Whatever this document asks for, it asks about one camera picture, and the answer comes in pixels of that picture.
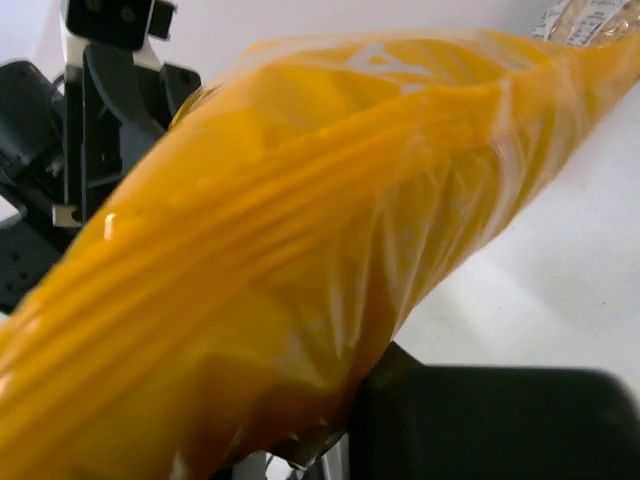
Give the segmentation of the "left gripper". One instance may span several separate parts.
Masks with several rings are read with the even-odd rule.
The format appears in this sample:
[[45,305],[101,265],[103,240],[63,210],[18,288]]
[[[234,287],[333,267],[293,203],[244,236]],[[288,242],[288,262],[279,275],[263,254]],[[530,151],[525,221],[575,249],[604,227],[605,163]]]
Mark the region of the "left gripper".
[[31,62],[1,68],[1,311],[11,313],[166,133],[201,86],[191,69],[139,65],[88,44],[49,81]]

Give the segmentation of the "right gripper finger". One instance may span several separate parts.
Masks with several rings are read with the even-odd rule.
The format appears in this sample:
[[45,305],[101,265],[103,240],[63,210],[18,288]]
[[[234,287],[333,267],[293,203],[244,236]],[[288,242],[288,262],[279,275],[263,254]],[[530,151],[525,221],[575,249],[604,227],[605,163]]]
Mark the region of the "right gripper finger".
[[425,365],[388,347],[348,421],[354,479],[635,479],[639,407],[594,369]]

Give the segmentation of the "yellow fusilli pasta bag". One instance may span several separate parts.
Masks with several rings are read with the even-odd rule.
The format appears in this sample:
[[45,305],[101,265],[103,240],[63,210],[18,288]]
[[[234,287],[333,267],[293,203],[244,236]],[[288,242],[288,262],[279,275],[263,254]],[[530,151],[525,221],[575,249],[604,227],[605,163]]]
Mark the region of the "yellow fusilli pasta bag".
[[639,37],[285,38],[194,94],[1,327],[5,479],[314,455],[412,309],[636,83]]

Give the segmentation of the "red pasta bag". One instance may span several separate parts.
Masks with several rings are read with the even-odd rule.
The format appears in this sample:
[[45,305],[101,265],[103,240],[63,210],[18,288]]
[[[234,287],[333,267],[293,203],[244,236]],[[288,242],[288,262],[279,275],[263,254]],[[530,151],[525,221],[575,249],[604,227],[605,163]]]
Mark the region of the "red pasta bag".
[[532,37],[585,47],[604,45],[638,31],[638,0],[562,0],[544,12]]

